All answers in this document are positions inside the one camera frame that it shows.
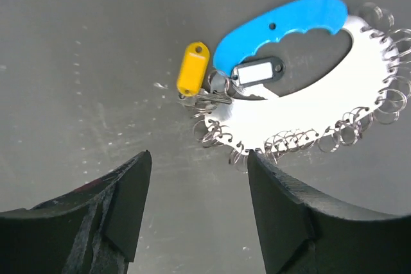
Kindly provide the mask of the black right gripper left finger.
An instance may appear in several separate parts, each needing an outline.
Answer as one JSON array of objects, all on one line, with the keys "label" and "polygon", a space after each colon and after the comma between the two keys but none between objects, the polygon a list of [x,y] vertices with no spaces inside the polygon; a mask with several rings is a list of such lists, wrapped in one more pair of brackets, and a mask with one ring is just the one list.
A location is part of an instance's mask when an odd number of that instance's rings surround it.
[{"label": "black right gripper left finger", "polygon": [[126,273],[151,170],[143,151],[67,194],[2,212],[1,273]]}]

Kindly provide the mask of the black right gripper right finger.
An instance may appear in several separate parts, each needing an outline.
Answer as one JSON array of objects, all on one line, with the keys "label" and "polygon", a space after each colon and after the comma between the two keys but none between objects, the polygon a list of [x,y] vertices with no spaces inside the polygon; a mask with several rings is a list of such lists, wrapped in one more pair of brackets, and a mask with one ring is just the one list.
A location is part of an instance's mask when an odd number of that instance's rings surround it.
[{"label": "black right gripper right finger", "polygon": [[247,160],[266,273],[410,273],[410,215],[359,207]]}]

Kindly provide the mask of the metal key organizer blue handle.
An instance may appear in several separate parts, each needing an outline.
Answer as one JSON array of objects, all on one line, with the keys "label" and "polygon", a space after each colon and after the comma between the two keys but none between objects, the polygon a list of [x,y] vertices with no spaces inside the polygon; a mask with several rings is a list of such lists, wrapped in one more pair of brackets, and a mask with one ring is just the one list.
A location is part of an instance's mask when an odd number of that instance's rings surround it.
[{"label": "metal key organizer blue handle", "polygon": [[313,30],[348,34],[348,53],[291,94],[195,108],[205,128],[198,138],[202,146],[228,146],[231,164],[247,160],[251,151],[277,160],[313,146],[334,152],[356,144],[373,123],[398,120],[410,99],[410,79],[402,75],[410,69],[410,30],[395,27],[393,15],[374,3],[355,15],[342,0],[294,0],[262,13],[219,42],[208,79],[231,79],[232,70],[256,60],[263,46]]}]

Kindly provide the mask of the silver keys bunch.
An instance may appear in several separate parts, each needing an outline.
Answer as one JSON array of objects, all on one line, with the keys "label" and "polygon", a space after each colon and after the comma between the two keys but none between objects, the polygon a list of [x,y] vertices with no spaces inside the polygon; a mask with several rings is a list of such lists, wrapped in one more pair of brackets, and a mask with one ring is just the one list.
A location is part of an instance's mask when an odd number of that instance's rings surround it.
[{"label": "silver keys bunch", "polygon": [[267,89],[263,84],[242,87],[235,85],[230,78],[219,74],[208,79],[210,91],[200,89],[194,96],[179,94],[178,102],[185,107],[205,110],[218,104],[230,105],[234,99],[266,100],[276,99],[279,96]]}]

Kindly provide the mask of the black key tag white label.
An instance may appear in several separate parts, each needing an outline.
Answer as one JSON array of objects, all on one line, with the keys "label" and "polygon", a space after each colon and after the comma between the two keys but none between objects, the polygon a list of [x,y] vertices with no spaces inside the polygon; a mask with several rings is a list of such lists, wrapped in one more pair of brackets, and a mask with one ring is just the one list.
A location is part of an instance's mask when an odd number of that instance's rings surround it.
[{"label": "black key tag white label", "polygon": [[271,56],[238,64],[231,72],[231,80],[235,86],[244,88],[280,80],[284,72],[284,62]]}]

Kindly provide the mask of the yellow key tag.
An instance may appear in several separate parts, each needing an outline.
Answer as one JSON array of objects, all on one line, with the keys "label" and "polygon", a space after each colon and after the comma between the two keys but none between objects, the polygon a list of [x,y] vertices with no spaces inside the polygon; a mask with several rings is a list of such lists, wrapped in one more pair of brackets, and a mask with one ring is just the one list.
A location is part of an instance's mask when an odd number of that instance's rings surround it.
[{"label": "yellow key tag", "polygon": [[176,83],[181,95],[192,97],[200,92],[209,59],[209,49],[203,42],[193,42],[186,47]]}]

